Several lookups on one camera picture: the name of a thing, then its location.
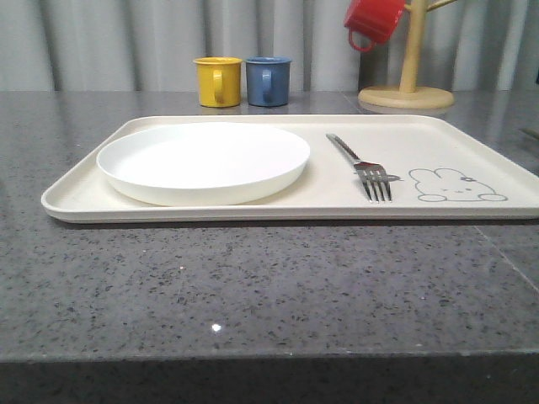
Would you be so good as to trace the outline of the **silver fork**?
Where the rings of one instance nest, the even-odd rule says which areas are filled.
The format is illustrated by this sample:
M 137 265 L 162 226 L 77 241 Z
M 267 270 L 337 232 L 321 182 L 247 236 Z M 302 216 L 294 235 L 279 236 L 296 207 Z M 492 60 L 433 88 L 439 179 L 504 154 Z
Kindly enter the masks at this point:
M 382 165 L 361 159 L 339 136 L 327 134 L 326 137 L 350 159 L 371 203 L 392 201 L 389 177 Z

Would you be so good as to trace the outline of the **white round plate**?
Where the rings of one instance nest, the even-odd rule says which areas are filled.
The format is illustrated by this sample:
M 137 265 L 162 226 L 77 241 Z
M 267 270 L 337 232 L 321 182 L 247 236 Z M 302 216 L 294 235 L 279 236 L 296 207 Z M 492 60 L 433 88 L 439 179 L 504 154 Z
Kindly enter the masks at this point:
M 302 174 L 310 146 L 268 125 L 229 122 L 142 130 L 109 143 L 96 163 L 122 194 L 154 205 L 235 205 L 278 193 Z

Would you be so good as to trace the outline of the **yellow mug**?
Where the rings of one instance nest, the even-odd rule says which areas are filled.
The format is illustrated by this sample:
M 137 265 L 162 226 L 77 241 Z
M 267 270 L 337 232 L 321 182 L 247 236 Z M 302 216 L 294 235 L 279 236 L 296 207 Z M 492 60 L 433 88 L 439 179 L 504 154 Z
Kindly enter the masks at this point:
M 194 59 L 202 106 L 228 108 L 241 103 L 242 62 L 242 59 L 225 56 Z

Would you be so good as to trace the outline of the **red mug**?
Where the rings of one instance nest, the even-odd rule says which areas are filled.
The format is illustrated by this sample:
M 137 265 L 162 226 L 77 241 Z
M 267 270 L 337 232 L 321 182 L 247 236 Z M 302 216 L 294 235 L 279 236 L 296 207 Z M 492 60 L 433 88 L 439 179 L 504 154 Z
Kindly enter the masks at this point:
M 398 26 L 405 6 L 404 0 L 352 0 L 344 16 L 350 46 L 356 51 L 367 52 L 375 45 L 386 43 Z M 370 44 L 357 45 L 354 33 L 366 37 Z

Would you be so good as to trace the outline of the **blue mug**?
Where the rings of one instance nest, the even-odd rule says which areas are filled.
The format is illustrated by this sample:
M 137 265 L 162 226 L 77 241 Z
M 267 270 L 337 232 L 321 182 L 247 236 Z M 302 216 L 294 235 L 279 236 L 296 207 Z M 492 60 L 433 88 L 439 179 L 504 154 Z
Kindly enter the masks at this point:
M 291 59 L 288 57 L 251 57 L 245 60 L 248 103 L 259 107 L 288 104 Z

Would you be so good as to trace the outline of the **wooden mug tree stand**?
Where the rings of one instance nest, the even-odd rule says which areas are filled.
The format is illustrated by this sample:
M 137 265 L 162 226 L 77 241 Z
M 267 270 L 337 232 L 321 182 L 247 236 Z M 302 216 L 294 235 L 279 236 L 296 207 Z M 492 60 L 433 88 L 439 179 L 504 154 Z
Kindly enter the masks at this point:
M 410 17 L 400 83 L 363 88 L 358 94 L 361 102 L 395 109 L 443 109 L 454 104 L 451 92 L 417 84 L 426 14 L 450 3 L 452 0 L 434 3 L 417 0 L 405 5 Z

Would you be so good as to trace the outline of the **cream rabbit serving tray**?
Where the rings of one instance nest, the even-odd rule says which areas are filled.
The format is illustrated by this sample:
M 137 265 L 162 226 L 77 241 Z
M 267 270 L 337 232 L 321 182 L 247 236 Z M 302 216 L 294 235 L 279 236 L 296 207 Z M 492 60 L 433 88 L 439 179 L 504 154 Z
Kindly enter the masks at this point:
M 300 136 L 311 154 L 300 177 L 278 193 L 235 205 L 164 206 L 117 191 L 98 168 L 109 143 L 169 125 L 268 125 Z M 339 136 L 388 174 L 391 202 L 371 203 Z M 396 114 L 149 116 L 133 119 L 42 195 L 48 215 L 71 223 L 271 221 L 316 219 L 535 218 L 538 178 L 444 120 Z

